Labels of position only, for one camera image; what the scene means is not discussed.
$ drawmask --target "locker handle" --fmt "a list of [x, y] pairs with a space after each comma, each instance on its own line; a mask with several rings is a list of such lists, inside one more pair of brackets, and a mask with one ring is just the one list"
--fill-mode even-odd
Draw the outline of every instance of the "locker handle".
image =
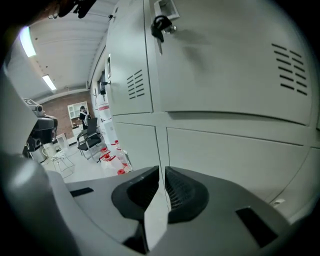
[[173, 0], [159, 0], [154, 3], [155, 16], [164, 15], [169, 20], [180, 18]]
[[107, 77], [108, 79], [111, 77], [111, 53], [106, 60], [106, 68], [107, 68]]

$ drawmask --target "vent grille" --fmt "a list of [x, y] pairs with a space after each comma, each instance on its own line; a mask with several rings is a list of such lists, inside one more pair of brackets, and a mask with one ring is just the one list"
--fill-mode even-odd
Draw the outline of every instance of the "vent grille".
[[144, 77], [142, 69], [129, 76], [127, 79], [129, 100], [145, 95]]
[[278, 44], [271, 44], [278, 65], [280, 86], [307, 96], [308, 80], [302, 55]]

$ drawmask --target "person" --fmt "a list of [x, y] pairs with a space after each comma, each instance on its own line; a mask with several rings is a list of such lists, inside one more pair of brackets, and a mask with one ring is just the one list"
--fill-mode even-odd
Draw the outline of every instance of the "person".
[[90, 115], [88, 114], [88, 112], [85, 110], [84, 106], [80, 107], [80, 116], [79, 116], [79, 120], [82, 120], [82, 127], [83, 130], [87, 130], [88, 129], [88, 119], [90, 119]]

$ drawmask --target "grey plastic surface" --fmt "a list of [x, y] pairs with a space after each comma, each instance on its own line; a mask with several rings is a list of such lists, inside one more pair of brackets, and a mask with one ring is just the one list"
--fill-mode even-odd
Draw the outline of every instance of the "grey plastic surface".
[[5, 154], [1, 155], [0, 162], [3, 195], [34, 242], [51, 255], [79, 255], [43, 167], [33, 160]]
[[[64, 180], [62, 179], [59, 173], [49, 171], [47, 174], [61, 216], [65, 224], [67, 225], [68, 229], [72, 233], [81, 255], [140, 255], [139, 253], [122, 245], [121, 243], [116, 241], [116, 239], [112, 238], [112, 235], [115, 237], [119, 235], [118, 228], [114, 228], [112, 232], [106, 233], [102, 229], [102, 227], [97, 225], [94, 221], [92, 221], [92, 219], [90, 219], [90, 217], [88, 217], [88, 215], [82, 210], [82, 208], [76, 203], [74, 198], [71, 196], [69, 190], [67, 189], [64, 183]], [[108, 221], [108, 219], [110, 220], [110, 222], [116, 222], [113, 216], [106, 216], [105, 220]], [[131, 228], [129, 227], [127, 230], [129, 235], [131, 233]]]
[[143, 168], [126, 175], [67, 183], [66, 186], [69, 191], [88, 187], [93, 189], [94, 192], [74, 197], [74, 201], [101, 230], [119, 243], [123, 243], [129, 237], [134, 236], [139, 222], [124, 218], [120, 214], [112, 202], [112, 192], [121, 183], [132, 180], [148, 170], [149, 168]]
[[279, 235], [288, 222], [272, 207], [243, 187], [224, 179], [172, 167], [209, 191], [209, 203], [195, 219], [168, 224], [152, 255], [247, 255], [260, 247], [236, 214], [251, 207]]

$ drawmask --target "key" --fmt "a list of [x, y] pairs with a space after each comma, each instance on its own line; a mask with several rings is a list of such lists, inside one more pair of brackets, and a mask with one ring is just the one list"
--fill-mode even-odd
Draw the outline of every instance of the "key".
[[165, 41], [162, 30], [165, 30], [171, 26], [171, 21], [164, 15], [155, 17], [151, 25], [151, 34], [156, 38], [160, 55], [162, 55], [162, 43]]
[[161, 45], [161, 41], [159, 38], [156, 39], [156, 43], [158, 44], [158, 47], [159, 47], [159, 53], [160, 53], [160, 55], [162, 55], [162, 45]]

